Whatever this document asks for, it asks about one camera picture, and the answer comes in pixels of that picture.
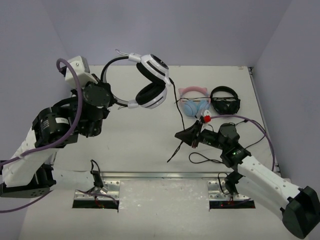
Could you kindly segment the white black headphones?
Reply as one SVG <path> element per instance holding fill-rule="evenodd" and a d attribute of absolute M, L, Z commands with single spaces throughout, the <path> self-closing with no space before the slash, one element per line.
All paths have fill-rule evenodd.
<path fill-rule="evenodd" d="M 167 87 L 173 84 L 170 78 L 169 67 L 159 57 L 154 54 L 140 55 L 137 53 L 124 53 L 116 50 L 118 56 L 110 60 L 102 69 L 100 79 L 107 82 L 107 70 L 109 66 L 117 61 L 128 60 L 134 62 L 137 70 L 150 81 L 142 88 L 134 99 L 126 101 L 114 97 L 114 103 L 123 108 L 135 109 L 142 107 L 154 109 L 160 106 L 167 97 Z"/>

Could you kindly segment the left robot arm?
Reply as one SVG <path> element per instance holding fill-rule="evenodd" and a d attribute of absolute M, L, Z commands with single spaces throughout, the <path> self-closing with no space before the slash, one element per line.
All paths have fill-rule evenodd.
<path fill-rule="evenodd" d="M 0 164 L 3 198 L 35 198 L 58 187 L 91 188 L 102 186 L 95 171 L 70 172 L 54 169 L 52 157 L 80 135 L 96 137 L 115 100 L 110 84 L 88 82 L 72 89 L 72 97 L 40 111 L 25 140 L 13 157 Z"/>

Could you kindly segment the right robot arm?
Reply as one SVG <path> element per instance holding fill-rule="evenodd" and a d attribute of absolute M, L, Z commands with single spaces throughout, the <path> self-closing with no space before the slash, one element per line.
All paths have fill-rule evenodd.
<path fill-rule="evenodd" d="M 276 215 L 295 237 L 305 239 L 320 223 L 320 200 L 310 186 L 293 184 L 258 161 L 240 143 L 232 123 L 218 131 L 203 128 L 197 120 L 189 128 L 175 133 L 175 138 L 192 148 L 204 144 L 221 150 L 221 161 L 232 172 L 225 186 L 231 195 L 241 194 L 258 202 Z"/>

